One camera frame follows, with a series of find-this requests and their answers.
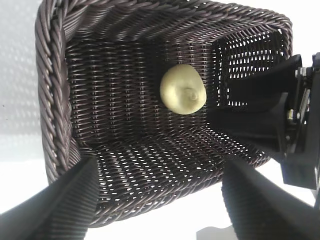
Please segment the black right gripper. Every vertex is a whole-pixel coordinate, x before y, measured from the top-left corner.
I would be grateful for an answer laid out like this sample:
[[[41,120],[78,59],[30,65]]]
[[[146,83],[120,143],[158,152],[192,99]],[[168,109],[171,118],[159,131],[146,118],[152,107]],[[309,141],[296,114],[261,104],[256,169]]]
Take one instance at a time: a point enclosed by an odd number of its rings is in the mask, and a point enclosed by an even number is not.
[[[272,68],[233,79],[227,84],[228,100],[242,108],[266,111],[215,109],[207,114],[215,130],[256,145],[267,153],[284,153],[280,162],[287,185],[318,190],[320,187],[320,53],[312,66],[302,67],[296,54]],[[295,94],[287,113],[288,95]],[[287,135],[286,124],[293,124]]]

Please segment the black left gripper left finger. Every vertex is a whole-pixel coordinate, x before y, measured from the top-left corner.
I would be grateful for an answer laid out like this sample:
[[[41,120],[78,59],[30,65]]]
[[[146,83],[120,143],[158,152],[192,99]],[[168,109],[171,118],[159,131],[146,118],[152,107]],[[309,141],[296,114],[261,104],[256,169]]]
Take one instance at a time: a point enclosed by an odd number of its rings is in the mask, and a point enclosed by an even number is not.
[[[41,192],[3,213],[0,238],[82,240],[97,203],[97,159],[88,155]]]

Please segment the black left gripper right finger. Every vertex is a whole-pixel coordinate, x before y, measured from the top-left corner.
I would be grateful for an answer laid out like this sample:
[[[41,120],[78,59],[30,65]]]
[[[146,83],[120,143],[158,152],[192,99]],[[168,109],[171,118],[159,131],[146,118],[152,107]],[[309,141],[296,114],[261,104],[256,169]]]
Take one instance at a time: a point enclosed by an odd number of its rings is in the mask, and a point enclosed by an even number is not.
[[[320,212],[247,162],[224,163],[222,196],[239,240],[318,240]]]

